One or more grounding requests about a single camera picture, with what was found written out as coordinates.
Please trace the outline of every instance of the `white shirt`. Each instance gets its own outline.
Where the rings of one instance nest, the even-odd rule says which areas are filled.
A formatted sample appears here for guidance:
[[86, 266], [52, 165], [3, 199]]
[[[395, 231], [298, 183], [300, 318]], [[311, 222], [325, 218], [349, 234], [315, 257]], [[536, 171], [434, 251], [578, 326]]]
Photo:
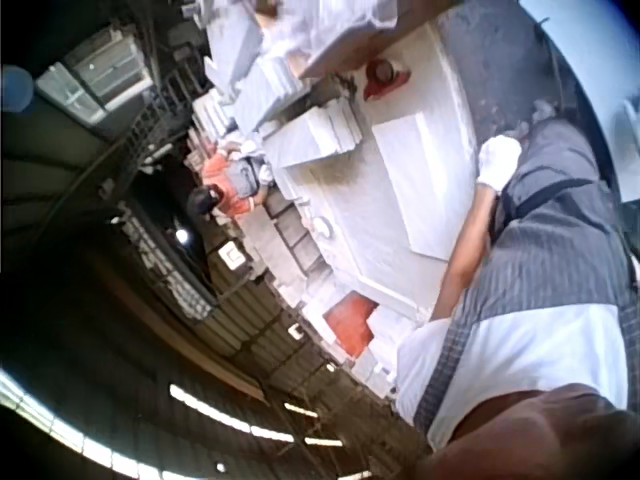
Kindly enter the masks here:
[[[411, 425], [449, 323], [427, 323], [398, 350], [396, 408]], [[458, 423], [490, 398], [570, 383], [592, 387], [626, 408], [627, 359], [617, 307], [567, 305], [487, 319], [471, 332], [427, 440], [434, 449], [445, 447]]]

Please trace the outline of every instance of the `white glove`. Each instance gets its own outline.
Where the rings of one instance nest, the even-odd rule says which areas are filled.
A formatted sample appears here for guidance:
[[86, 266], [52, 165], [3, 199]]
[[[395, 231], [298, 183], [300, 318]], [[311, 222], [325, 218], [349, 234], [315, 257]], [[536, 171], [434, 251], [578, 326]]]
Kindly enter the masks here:
[[260, 185], [271, 185], [273, 182], [273, 172], [271, 171], [271, 167], [266, 163], [260, 167], [258, 181]]
[[487, 140], [478, 155], [480, 174], [477, 183], [502, 192], [518, 167], [522, 146], [517, 140], [499, 135]]

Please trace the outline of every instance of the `red object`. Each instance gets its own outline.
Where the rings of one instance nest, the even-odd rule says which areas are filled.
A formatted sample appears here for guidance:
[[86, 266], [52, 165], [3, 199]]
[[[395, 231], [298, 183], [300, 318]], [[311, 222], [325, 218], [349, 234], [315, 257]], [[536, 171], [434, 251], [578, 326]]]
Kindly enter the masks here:
[[367, 319], [377, 306], [373, 300], [351, 292], [324, 314], [338, 342], [353, 358], [358, 358], [373, 340]]
[[409, 81], [410, 70], [402, 70], [397, 64], [382, 58], [371, 60], [365, 69], [367, 86], [364, 88], [364, 99], [378, 100], [393, 92]]

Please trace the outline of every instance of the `worker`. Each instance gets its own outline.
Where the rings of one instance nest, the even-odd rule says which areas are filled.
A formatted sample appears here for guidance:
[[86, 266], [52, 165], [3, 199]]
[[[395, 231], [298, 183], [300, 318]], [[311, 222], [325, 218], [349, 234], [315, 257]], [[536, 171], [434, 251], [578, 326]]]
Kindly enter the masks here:
[[626, 478], [640, 458], [636, 275], [589, 143], [550, 116], [524, 150], [482, 146], [432, 319], [399, 347], [396, 409], [434, 449], [410, 478]]
[[213, 148], [214, 154], [205, 161], [202, 186], [189, 196], [187, 208], [192, 215], [208, 216], [214, 211], [234, 218], [262, 205], [273, 183], [271, 168], [257, 157], [229, 160], [240, 153], [240, 145], [227, 142]]

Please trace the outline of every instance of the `person in orange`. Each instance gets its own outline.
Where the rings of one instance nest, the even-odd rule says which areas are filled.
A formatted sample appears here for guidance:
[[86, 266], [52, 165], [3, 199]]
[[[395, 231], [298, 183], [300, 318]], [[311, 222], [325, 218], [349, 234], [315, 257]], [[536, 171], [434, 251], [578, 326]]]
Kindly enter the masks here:
[[206, 216], [217, 209], [233, 218], [264, 203], [273, 182], [271, 169], [259, 158], [229, 159], [239, 151], [239, 144], [227, 143], [204, 163], [202, 186], [191, 192], [187, 202], [192, 215]]

